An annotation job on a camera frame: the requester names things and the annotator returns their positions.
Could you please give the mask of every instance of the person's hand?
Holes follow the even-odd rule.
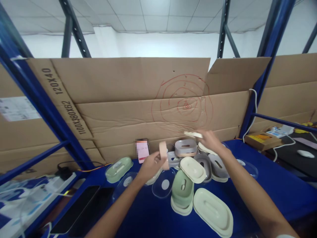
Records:
[[[197,130],[197,132],[201,133],[203,137],[202,139],[197,138],[197,140],[201,142],[206,148],[216,152],[217,154],[227,150],[213,131]]]
[[[141,183],[145,184],[147,181],[154,177],[154,175],[162,167],[165,161],[166,159],[161,159],[159,151],[150,154],[148,157],[145,158],[136,178]]]

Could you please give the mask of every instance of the dark steel beam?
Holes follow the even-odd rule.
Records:
[[[20,55],[20,52],[17,46],[3,23],[0,22],[0,63],[30,100],[59,141],[68,142],[64,147],[78,165],[84,170],[93,169],[95,167],[93,163],[81,162],[90,161],[90,158],[56,109],[50,97],[46,94],[27,61],[16,59],[18,55]]]
[[[33,58],[32,53],[29,48],[26,46],[23,41],[21,35],[17,31],[7,12],[3,8],[0,3],[0,22],[2,22],[3,26],[6,28],[7,33],[10,35],[11,39],[14,41],[15,45],[18,47],[19,52],[22,57],[25,58]]]
[[[259,105],[294,3],[295,0],[273,0],[272,2],[258,51],[258,57],[272,57],[272,59],[268,63],[268,66],[262,76],[254,84],[253,89],[258,95],[257,102],[255,102],[255,95],[252,93],[240,130],[239,138],[243,137],[253,121],[254,115],[252,115],[252,113],[255,111],[255,105]]]
[[[77,17],[75,15],[75,12],[73,10],[73,6],[70,2],[70,0],[59,0],[59,3],[64,11],[64,14],[66,18],[69,16],[72,19],[73,22],[73,35],[75,37],[76,43],[78,45],[78,48],[84,58],[91,58],[90,52],[88,50],[83,32],[79,26],[79,23],[77,21]]]
[[[294,127],[294,128],[297,128],[297,129],[301,129],[301,130],[304,130],[304,131],[308,131],[308,132],[317,134],[317,128],[307,127],[307,126],[304,126],[304,125],[301,125],[301,124],[298,124],[298,123],[295,123],[295,122],[284,121],[284,120],[281,120],[281,119],[278,119],[278,118],[275,118],[275,117],[270,117],[270,116],[266,116],[266,115],[262,115],[262,114],[258,114],[258,113],[252,113],[252,115],[256,116],[256,117],[260,117],[260,118],[266,119],[266,120],[269,120],[269,121],[277,122],[277,123],[280,123],[280,124],[283,124],[283,125],[287,125],[287,126],[290,126],[290,127]]]
[[[232,51],[233,51],[233,53],[234,53],[234,56],[235,56],[236,58],[240,58],[238,49],[237,49],[237,47],[235,46],[234,40],[233,40],[233,38],[232,38],[231,32],[230,32],[229,27],[228,27],[227,24],[225,24],[225,32],[226,32],[226,35],[227,35],[228,40],[229,40],[229,42],[230,42],[230,45],[231,45]]]
[[[72,37],[73,20],[70,16],[66,17],[63,48],[62,48],[62,58],[69,58],[70,41]]]
[[[224,5],[222,7],[217,59],[222,58],[222,55],[224,53],[225,39],[226,39],[225,25],[227,25],[228,23],[230,2],[231,2],[230,0],[224,0]]]
[[[307,43],[306,43],[306,45],[305,45],[305,48],[304,48],[304,50],[303,50],[303,54],[308,53],[308,51],[309,51],[311,45],[312,45],[313,42],[314,42],[314,39],[316,38],[316,35],[317,35],[317,23],[316,23],[316,25],[315,25],[315,27],[314,27],[312,33],[310,34],[310,37],[309,37],[309,39],[308,39],[308,41],[307,41]]]
[[[63,148],[65,145],[67,145],[69,142],[64,141],[61,142],[52,148],[44,151],[43,153],[35,156],[33,159],[30,159],[29,161],[26,161],[25,163],[19,165],[18,167],[10,170],[9,172],[5,173],[4,175],[0,176],[0,185],[5,184],[6,182],[13,179],[15,176],[18,176],[19,174],[23,173],[27,169],[31,168],[33,165],[41,162],[46,157],[50,156],[52,153],[58,151],[59,149]]]

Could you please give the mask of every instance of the white computer mouse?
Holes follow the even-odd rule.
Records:
[[[315,157],[312,153],[305,151],[305,150],[298,150],[297,153],[299,153],[301,156],[304,156],[307,158],[314,158]]]

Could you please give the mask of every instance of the left hand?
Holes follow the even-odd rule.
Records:
[[[145,184],[147,181],[154,177],[154,175],[162,167],[165,161],[166,159],[161,159],[159,151],[150,154],[148,157],[145,158],[136,178],[138,178],[143,184]]]

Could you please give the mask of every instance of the white paper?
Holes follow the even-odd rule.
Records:
[[[27,97],[0,98],[0,113],[7,121],[41,118]]]

